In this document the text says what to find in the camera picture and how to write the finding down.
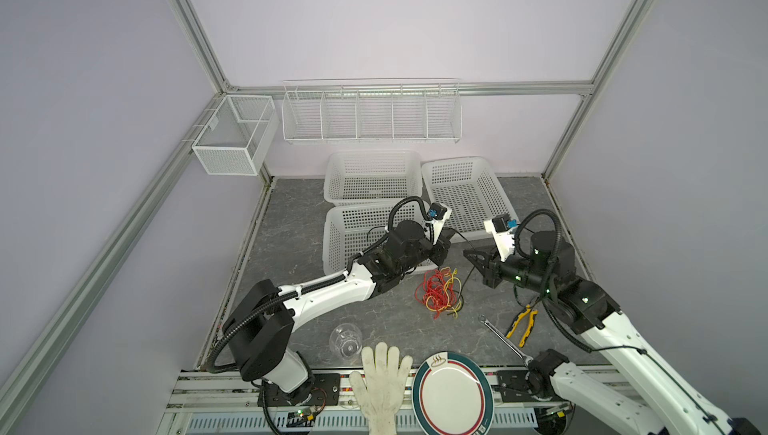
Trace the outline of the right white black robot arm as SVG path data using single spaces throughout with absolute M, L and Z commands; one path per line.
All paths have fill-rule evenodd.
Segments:
M 605 386 L 554 349 L 535 357 L 514 350 L 527 369 L 514 390 L 568 401 L 620 434 L 758 433 L 751 421 L 728 415 L 694 389 L 601 286 L 577 275 L 575 250 L 554 212 L 538 209 L 522 221 L 503 214 L 484 226 L 494 247 L 464 252 L 484 284 L 507 281 L 537 293 L 558 331 L 581 350 L 602 354 L 641 400 Z

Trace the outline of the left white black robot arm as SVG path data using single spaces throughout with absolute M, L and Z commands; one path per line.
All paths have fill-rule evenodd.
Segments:
M 236 370 L 245 382 L 275 387 L 291 405 L 316 387 L 304 358 L 289 347 L 294 331 L 337 308 L 382 295 L 420 264 L 441 264 L 455 230 L 452 210 L 439 202 L 406 197 L 390 210 L 383 235 L 351 256 L 344 269 L 309 282 L 256 283 L 222 326 L 222 336 L 202 364 L 218 374 Z

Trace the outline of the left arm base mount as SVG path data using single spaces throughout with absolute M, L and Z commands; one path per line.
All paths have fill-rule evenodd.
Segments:
M 291 393 L 270 382 L 262 382 L 261 391 L 268 407 L 336 406 L 342 392 L 341 381 L 340 373 L 316 373 Z

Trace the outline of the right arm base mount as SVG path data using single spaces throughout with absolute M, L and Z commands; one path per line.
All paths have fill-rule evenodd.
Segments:
M 523 367 L 498 370 L 496 377 L 496 390 L 505 403 L 565 402 L 564 398 L 555 393 L 548 377 L 530 372 Z

